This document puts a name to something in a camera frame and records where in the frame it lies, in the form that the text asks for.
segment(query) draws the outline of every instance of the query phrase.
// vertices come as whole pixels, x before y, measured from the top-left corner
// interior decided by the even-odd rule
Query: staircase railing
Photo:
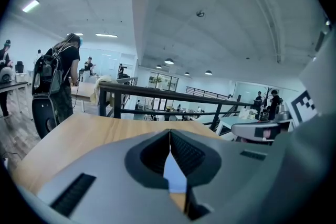
[[[232,112],[221,112],[222,105],[232,105],[236,106],[251,106],[252,104],[240,103],[235,101],[228,101],[222,99],[208,98],[208,97],[199,97],[185,93],[171,92],[171,91],[160,91],[158,89],[144,88],[137,86],[130,86],[124,84],[115,84],[111,82],[100,82],[100,95],[99,95],[99,115],[106,115],[106,106],[108,102],[106,100],[107,92],[114,93],[114,108],[113,108],[113,117],[121,118],[121,113],[130,113],[130,114],[148,114],[148,115],[181,115],[181,116],[195,116],[195,115],[214,115],[214,119],[211,123],[211,130],[214,130],[216,123],[218,121],[219,115],[225,114],[234,114],[237,111]],[[208,103],[208,104],[217,104],[216,112],[207,112],[207,113],[197,113],[197,112],[161,112],[161,111],[148,111],[148,110],[129,110],[124,109],[122,106],[122,95],[135,95],[142,97],[153,97],[153,98],[163,98],[169,100],[177,101],[186,101],[186,102],[196,102],[196,103]]]
[[[208,91],[204,91],[204,90],[196,89],[196,88],[192,88],[192,87],[187,87],[185,93],[191,94],[191,95],[196,95],[196,96],[201,96],[201,97],[222,99],[222,100],[227,100],[229,98],[228,96],[223,95],[223,94],[208,92]]]

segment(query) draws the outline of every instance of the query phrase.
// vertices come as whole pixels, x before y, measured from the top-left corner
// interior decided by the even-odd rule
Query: person
[[[88,60],[84,63],[84,71],[90,71],[90,75],[93,74],[93,68],[96,65],[92,63],[92,57],[89,57]]]
[[[61,64],[63,67],[62,85],[59,92],[50,96],[55,108],[56,118],[58,123],[61,123],[73,114],[72,99],[71,99],[71,87],[69,82],[69,75],[73,85],[78,85],[77,68],[79,57],[79,47],[82,44],[82,39],[75,35],[69,34],[68,37],[62,42],[56,44],[53,49],[59,50]],[[52,55],[52,49],[49,49],[46,53]]]
[[[124,68],[122,66],[122,63],[119,65],[119,70],[118,70],[118,79],[120,78],[120,75],[124,74]]]
[[[237,101],[235,98],[233,98],[232,94],[229,94],[228,101]]]
[[[270,100],[271,106],[270,106],[270,109],[269,109],[269,117],[268,117],[269,121],[274,120],[276,108],[281,103],[280,97],[279,97],[278,92],[276,90],[272,90],[271,94],[273,95],[273,99]]]
[[[34,66],[36,64],[36,61],[42,56],[43,54],[41,53],[41,50],[37,51],[37,55],[35,56],[35,60],[34,60]]]
[[[135,104],[135,110],[138,110],[139,109],[139,105],[140,105],[140,100],[138,100]]]
[[[12,67],[13,62],[9,59],[8,50],[10,49],[11,41],[8,39],[4,43],[4,48],[0,50],[0,70],[4,67]],[[0,106],[3,117],[6,119],[11,116],[7,110],[7,91],[0,93]]]
[[[258,91],[258,96],[254,100],[253,109],[257,111],[256,119],[259,120],[259,114],[261,109],[261,103],[263,102],[263,99],[261,98],[261,92]]]
[[[164,116],[164,121],[169,121],[170,115],[165,115]]]

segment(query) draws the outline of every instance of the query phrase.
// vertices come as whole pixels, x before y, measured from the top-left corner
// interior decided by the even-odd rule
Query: floor
[[[9,172],[12,172],[21,159],[40,141],[34,121],[30,120],[28,115],[24,89],[19,89],[19,100],[22,113],[18,111],[15,92],[8,94],[7,98],[8,111],[12,116],[3,119],[0,109],[0,154],[3,158],[8,158]],[[32,105],[32,97],[29,98],[28,104]],[[77,100],[74,113],[81,111],[81,101]],[[98,115],[97,106],[85,102],[85,112]]]

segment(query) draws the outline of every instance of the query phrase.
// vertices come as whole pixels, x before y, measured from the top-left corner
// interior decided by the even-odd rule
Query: cable
[[[75,98],[75,105],[72,107],[72,109],[74,109],[76,107],[77,96],[78,96],[78,88],[79,88],[79,80],[77,79],[77,92],[76,92],[76,98]]]
[[[22,158],[21,158],[21,156],[20,156],[18,153],[16,153],[16,152],[9,152],[9,151],[5,151],[5,152],[4,152],[4,153],[1,155],[1,158],[3,158],[3,157],[4,157],[4,155],[5,155],[6,153],[10,153],[10,154],[12,154],[12,155],[16,154],[17,156],[19,156],[20,160],[22,161]]]

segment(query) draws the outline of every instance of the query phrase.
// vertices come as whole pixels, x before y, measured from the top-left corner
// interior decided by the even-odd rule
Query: black speaker
[[[31,103],[37,133],[41,139],[57,126],[52,100],[47,94],[33,96]]]

